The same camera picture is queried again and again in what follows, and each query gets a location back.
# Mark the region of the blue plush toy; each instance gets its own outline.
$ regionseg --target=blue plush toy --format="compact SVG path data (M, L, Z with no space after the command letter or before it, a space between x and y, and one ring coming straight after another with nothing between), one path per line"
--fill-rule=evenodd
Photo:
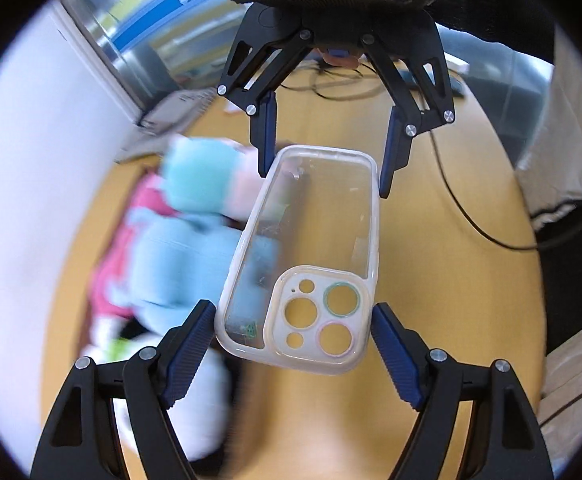
M182 324L199 300L219 302L242 234L228 227L221 214L234 199L236 172L244 170L239 148L219 139L178 140L165 157L162 176L165 201L180 215L166 218L144 208L130 215L129 222L139 229L126 286L109 290L108 296L119 306L130 306L152 332L162 335ZM260 317L257 311L268 297L264 285L277 251L276 240L255 238L242 271L244 285L234 301L243 314L252 311L253 319Z

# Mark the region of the sticky note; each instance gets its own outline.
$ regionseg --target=sticky note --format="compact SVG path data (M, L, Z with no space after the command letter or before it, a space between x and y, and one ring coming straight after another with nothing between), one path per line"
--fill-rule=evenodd
M107 12L98 17L98 23L108 34L108 32L117 25L117 20Z
M109 13L119 22L127 17L136 7L142 3L142 0L118 0L111 7Z

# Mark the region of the stuffed toy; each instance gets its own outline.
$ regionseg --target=stuffed toy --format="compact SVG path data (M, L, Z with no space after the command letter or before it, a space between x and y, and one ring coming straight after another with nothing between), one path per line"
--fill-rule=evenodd
M109 300L108 290L124 286L128 268L129 251L133 241L142 229L135 221L138 208L149 209L162 216L174 216L178 212L170 208L162 198L162 177L149 171L138 182L128 203L127 211L114 235L111 246L93 272L88 290L93 323L91 341L101 341L108 337L110 326L116 325L116 319L129 319L133 311L129 307L120 307Z
M162 195L176 211L162 216L137 207L127 224L137 234L128 250L123 282L110 283L108 300L132 309L148 330L164 335L191 313L199 300L218 304L241 231L260 192L257 151L224 139L179 138L161 169ZM277 241L257 237L242 269L234 309L257 319L275 267Z

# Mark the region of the clear phone case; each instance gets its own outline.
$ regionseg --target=clear phone case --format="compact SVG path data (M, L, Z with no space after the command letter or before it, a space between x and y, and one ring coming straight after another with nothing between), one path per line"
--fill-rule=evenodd
M377 282L377 183L365 153L289 146L277 155L215 317L227 351L322 374L356 365Z

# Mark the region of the black cable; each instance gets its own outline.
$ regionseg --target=black cable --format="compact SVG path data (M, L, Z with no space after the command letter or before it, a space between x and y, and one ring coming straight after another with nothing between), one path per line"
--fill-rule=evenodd
M546 426L549 422L551 422L554 418L564 413L568 410L571 406L573 406L576 402L582 400L582 393L573 397L569 402L564 404L563 406L559 407L552 415L550 415L545 421L540 424L540 428Z
M362 66L369 69L375 75L377 74L377 72L373 68L371 68L370 66L368 66L364 63L362 63ZM313 72L314 72L312 74L311 79L310 79L311 84L309 86L292 87L292 86L286 86L283 84L281 84L280 86L286 90L290 90L293 92L312 91L315 95L317 95L318 97L321 97L322 99L326 99L327 101L338 101L338 102L357 101L357 100L362 100L362 99L368 99L370 97L375 97L376 95L378 95L380 92L382 92L384 90L384 86L379 85L377 88L369 90L368 92L364 92L364 93L353 95L353 96L342 96L342 97L326 96L326 95L322 94L320 92L320 90L325 89L325 88L337 88L337 87L341 87L341 86L347 86L347 85L353 84L354 82L357 82L359 80L365 79L368 76L365 76L364 74L362 74L362 72L360 72L358 69L353 69L353 72L356 75L337 72L336 70L330 70L330 69L324 69L324 68L318 68L318 67L306 67L305 70L306 69L313 70ZM324 75L324 74L344 78L344 79L346 79L346 81L317 84L318 76Z
M489 242L492 242L495 245L500 246L500 247L505 248L505 249L508 249L510 251L548 251L548 250L554 249L562 244L565 244L566 242L571 241L575 236L577 236L578 234L580 234L582 232L582 222L580 222L579 225L567 230L566 232L564 232L560 235L557 235L549 240L545 240L543 242L536 243L533 245L528 245L528 246L515 246L515 245L511 245L511 244L507 244L505 242L502 242L502 241L498 240L497 238L494 238L493 236L488 234L484 229L482 229L479 225L477 225L475 223L475 221L471 218L471 216L462 207L462 204L460 204L460 201L455 196L455 193L451 189L451 186L449 185L448 180L446 178L446 172L444 171L444 167L442 165L442 160L440 160L440 151L439 151L439 148L437 145L436 136L434 135L433 132L429 132L429 135L430 135L431 143L433 144L433 152L435 153L435 156L436 156L437 167L440 171L440 176L442 177L444 187L446 188L447 192L451 196L451 199L453 199L453 202L455 202L455 205L460 210L460 213L462 213L462 216L464 216L466 221L469 224L471 224L471 226L479 234L481 234L484 238L486 238Z

